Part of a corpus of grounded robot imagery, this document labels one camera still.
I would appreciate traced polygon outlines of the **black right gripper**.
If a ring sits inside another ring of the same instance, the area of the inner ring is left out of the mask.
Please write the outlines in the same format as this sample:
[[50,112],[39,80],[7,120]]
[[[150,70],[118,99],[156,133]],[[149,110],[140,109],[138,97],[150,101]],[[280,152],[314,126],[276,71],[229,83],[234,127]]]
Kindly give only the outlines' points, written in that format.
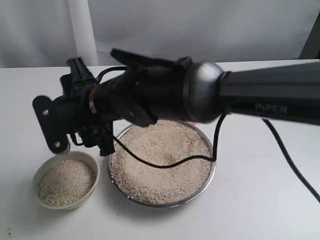
[[92,76],[78,80],[71,73],[63,75],[62,96],[54,101],[45,95],[33,99],[33,110],[53,154],[70,152],[67,134],[75,145],[75,134],[79,134],[82,146],[111,148],[114,121],[124,119],[140,127],[155,123],[141,96],[146,71],[129,67],[122,70],[123,74],[103,83]]

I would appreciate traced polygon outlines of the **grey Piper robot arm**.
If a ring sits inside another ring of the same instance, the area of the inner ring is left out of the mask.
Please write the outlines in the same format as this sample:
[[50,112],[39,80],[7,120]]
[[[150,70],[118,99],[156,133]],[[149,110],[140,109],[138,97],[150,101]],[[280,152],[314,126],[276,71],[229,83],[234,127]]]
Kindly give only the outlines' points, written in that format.
[[60,79],[63,94],[39,95],[32,106],[50,151],[97,146],[114,153],[113,122],[140,127],[158,120],[210,123],[222,114],[242,114],[304,124],[320,123],[320,65],[317,62],[247,71],[181,62],[128,62],[122,74],[99,82],[80,60],[70,60]]

